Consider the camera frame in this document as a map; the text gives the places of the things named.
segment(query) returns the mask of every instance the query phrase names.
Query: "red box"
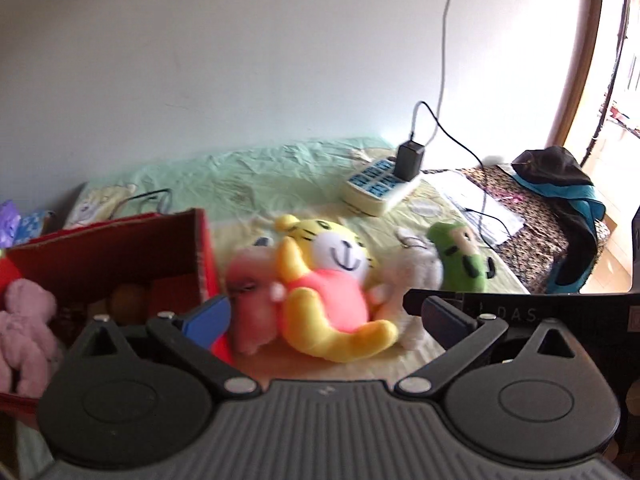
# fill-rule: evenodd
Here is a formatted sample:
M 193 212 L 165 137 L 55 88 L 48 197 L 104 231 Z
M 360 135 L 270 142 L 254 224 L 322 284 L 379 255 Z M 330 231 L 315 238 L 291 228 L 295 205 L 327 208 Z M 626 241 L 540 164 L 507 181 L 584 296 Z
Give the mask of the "red box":
M 149 316 L 160 310 L 187 312 L 218 293 L 206 216 L 201 209 L 58 231 L 10 248 L 0 258 L 0 308 L 4 308 L 7 285 L 17 278 L 28 278 L 51 291 L 59 315 L 64 304 L 103 300 L 121 283 L 151 287 Z M 65 339 L 60 319 L 54 319 L 50 326 Z M 212 351 L 229 362 L 226 337 L 220 338 Z M 30 426 L 34 425 L 37 403 L 37 399 L 0 394 L 0 410 Z

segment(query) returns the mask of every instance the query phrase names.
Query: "pink plush toy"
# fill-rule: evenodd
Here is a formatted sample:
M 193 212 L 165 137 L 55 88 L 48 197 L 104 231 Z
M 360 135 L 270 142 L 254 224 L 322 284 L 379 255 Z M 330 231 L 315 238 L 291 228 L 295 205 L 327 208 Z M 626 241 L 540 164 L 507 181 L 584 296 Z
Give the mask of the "pink plush toy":
M 277 282 L 275 248 L 270 238 L 237 251 L 226 269 L 226 291 L 233 313 L 231 333 L 234 349 L 252 355 L 278 336 L 277 303 L 285 288 Z
M 56 313 L 56 298 L 30 280 L 15 280 L 0 312 L 0 392 L 11 390 L 11 368 L 20 372 L 18 395 L 40 397 L 50 378 L 49 361 L 58 353 L 47 323 Z

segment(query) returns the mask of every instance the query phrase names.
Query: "paper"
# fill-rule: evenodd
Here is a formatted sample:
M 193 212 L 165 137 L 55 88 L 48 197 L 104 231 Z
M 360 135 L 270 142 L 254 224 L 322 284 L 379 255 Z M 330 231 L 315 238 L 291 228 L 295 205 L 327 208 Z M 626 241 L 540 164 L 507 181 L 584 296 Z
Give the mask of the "paper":
M 478 232 L 479 219 L 482 218 L 482 236 L 492 247 L 507 241 L 524 225 L 524 219 L 521 216 L 509 211 L 491 195 L 486 196 L 485 216 L 467 211 L 467 209 L 482 211 L 484 191 L 457 171 L 425 174 L 424 179 L 460 209 L 476 233 Z M 486 215 L 499 218 L 504 225 Z

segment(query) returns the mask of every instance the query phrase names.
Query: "plush tiger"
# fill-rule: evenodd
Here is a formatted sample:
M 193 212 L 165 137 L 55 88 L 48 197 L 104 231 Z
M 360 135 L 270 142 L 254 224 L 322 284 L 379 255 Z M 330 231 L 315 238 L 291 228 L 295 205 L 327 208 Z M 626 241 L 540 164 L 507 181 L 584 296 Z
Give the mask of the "plush tiger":
M 276 252 L 276 269 L 287 288 L 282 335 L 296 350 L 334 362 L 370 357 L 398 338 L 388 320 L 369 321 L 362 290 L 375 265 L 364 244 L 344 226 L 285 215 L 286 232 Z

